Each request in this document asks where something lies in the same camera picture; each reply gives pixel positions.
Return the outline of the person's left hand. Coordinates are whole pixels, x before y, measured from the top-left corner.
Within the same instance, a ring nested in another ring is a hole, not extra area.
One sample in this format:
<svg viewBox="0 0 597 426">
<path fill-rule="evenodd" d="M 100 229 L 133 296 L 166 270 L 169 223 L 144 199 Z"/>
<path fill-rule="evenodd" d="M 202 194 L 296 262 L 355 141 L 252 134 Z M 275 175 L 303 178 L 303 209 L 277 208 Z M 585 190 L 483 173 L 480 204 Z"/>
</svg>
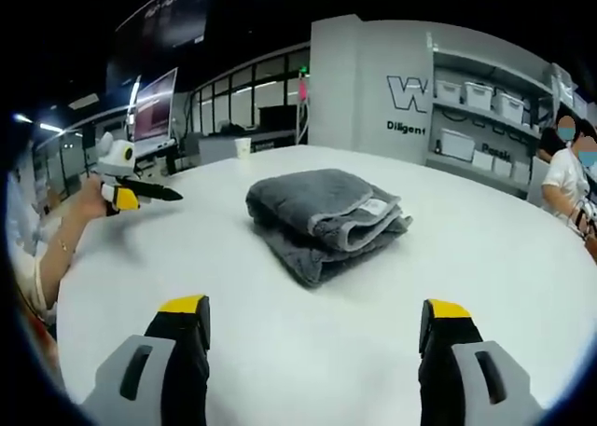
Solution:
<svg viewBox="0 0 597 426">
<path fill-rule="evenodd" d="M 105 217 L 107 202 L 102 195 L 102 180 L 97 174 L 91 175 L 76 195 L 75 212 L 85 221 Z"/>
</svg>

